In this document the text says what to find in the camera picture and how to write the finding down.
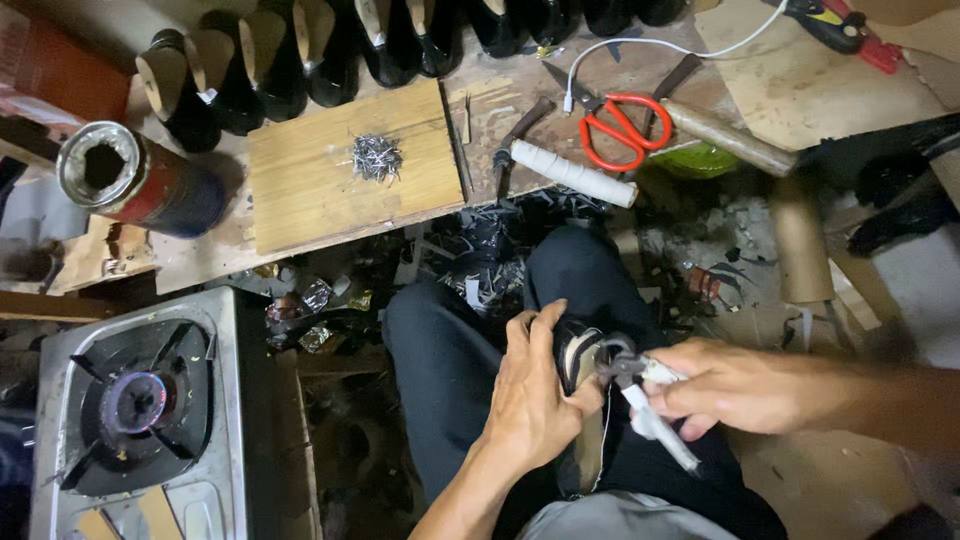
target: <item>cardboard tube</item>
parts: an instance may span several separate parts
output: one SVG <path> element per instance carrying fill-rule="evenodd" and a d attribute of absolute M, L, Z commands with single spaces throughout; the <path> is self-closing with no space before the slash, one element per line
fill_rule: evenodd
<path fill-rule="evenodd" d="M 780 299 L 789 304 L 832 300 L 833 278 L 820 216 L 796 177 L 777 181 L 770 216 L 780 254 Z"/>

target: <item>stainless steel stove top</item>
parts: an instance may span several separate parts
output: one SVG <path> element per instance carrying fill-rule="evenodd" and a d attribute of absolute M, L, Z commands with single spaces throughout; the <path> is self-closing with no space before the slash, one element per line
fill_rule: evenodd
<path fill-rule="evenodd" d="M 149 540 L 136 499 L 158 483 L 187 540 L 275 537 L 258 304 L 221 287 L 43 342 L 32 540 L 79 537 L 94 507 Z"/>

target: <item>black shoe row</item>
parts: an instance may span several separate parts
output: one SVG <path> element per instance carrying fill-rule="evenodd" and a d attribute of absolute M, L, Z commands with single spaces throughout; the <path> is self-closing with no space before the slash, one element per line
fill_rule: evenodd
<path fill-rule="evenodd" d="M 555 45 L 576 28 L 570 0 L 467 0 L 484 51 L 516 54 L 528 31 Z M 648 25 L 671 22 L 684 0 L 585 0 L 598 36 L 614 36 L 634 14 Z M 307 96 L 323 107 L 352 101 L 359 47 L 382 86 L 403 86 L 418 73 L 441 77 L 463 56 L 452 0 L 260 0 L 241 18 L 205 14 L 186 37 L 162 30 L 137 57 L 150 103 L 188 152 L 207 152 L 220 131 L 244 136 L 264 118 L 299 116 Z"/>

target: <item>gray shirt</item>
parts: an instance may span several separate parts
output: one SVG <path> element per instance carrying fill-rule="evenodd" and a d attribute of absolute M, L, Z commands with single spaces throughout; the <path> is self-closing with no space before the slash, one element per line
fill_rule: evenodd
<path fill-rule="evenodd" d="M 595 493 L 547 505 L 518 536 L 523 540 L 736 540 L 700 514 L 625 491 Z"/>

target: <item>red scissor handle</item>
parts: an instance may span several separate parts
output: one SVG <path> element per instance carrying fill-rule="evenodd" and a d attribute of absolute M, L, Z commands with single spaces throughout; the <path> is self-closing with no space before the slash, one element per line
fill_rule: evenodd
<path fill-rule="evenodd" d="M 667 113 L 666 109 L 657 101 L 651 97 L 637 95 L 637 94 L 620 94 L 620 93 L 610 93 L 607 94 L 607 102 L 604 103 L 604 109 L 606 109 L 610 114 L 616 118 L 616 121 L 627 133 L 624 135 L 620 131 L 611 126 L 601 122 L 597 119 L 594 114 L 588 114 L 583 119 L 580 120 L 580 139 L 584 145 L 584 151 L 587 152 L 587 156 L 594 163 L 600 165 L 601 167 L 614 172 L 626 172 L 633 169 L 636 169 L 642 162 L 643 156 L 645 154 L 644 149 L 647 150 L 656 150 L 666 144 L 666 141 L 670 139 L 670 135 L 673 132 L 673 121 L 670 119 L 670 114 Z M 646 138 L 643 138 L 643 135 L 636 130 L 634 124 L 630 121 L 630 118 L 627 117 L 623 111 L 616 105 L 617 101 L 632 101 L 634 103 L 640 103 L 641 105 L 646 105 L 653 112 L 660 117 L 660 121 L 663 122 L 663 136 L 660 137 L 660 140 L 656 142 L 651 142 Z M 600 130 L 601 132 L 609 135 L 619 143 L 630 148 L 636 153 L 636 159 L 629 163 L 610 163 L 606 160 L 600 158 L 597 153 L 593 150 L 593 143 L 590 141 L 590 129 L 589 127 L 593 126 L 594 128 Z"/>

